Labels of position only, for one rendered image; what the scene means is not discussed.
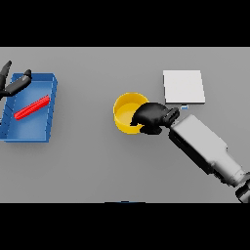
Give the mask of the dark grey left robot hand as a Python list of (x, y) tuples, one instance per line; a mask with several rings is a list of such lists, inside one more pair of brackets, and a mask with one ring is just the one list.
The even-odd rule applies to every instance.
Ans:
[(0, 70), (0, 101), (4, 97), (12, 97), (26, 88), (32, 80), (31, 70), (28, 69), (24, 74), (18, 78), (15, 82), (12, 82), (9, 85), (6, 85), (7, 77), (12, 65), (11, 61), (6, 62), (2, 69)]

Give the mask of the red beaker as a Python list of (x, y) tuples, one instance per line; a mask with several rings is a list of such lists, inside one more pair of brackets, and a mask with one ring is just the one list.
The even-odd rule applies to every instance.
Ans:
[(21, 120), (21, 119), (27, 117), (28, 115), (30, 115), (31, 113), (36, 112), (40, 108), (46, 106), (49, 102), (50, 102), (50, 97), (44, 96), (44, 97), (40, 98), (39, 100), (37, 100), (37, 101), (23, 107), (19, 111), (15, 112), (14, 118), (16, 120)]

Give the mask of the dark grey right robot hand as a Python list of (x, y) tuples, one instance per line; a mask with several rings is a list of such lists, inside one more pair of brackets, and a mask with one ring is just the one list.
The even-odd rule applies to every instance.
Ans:
[(170, 128), (179, 116), (180, 111), (177, 107), (168, 108), (159, 103), (145, 103), (136, 110), (130, 125), (141, 124), (141, 133), (159, 135), (162, 127)]

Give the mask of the yellow bowl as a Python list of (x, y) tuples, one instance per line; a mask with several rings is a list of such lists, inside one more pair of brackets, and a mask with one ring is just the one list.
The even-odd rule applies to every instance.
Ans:
[(142, 125), (131, 126), (135, 111), (148, 102), (147, 97), (136, 92), (127, 92), (117, 98), (113, 105), (113, 120), (119, 131), (128, 135), (140, 133)]

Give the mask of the blue tray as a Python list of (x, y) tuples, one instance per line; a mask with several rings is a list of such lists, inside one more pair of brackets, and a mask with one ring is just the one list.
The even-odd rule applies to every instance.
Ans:
[[(54, 73), (32, 73), (31, 83), (13, 97), (7, 97), (0, 123), (0, 141), (6, 143), (47, 143), (51, 137), (58, 81)], [(22, 108), (49, 96), (50, 102), (17, 120)]]

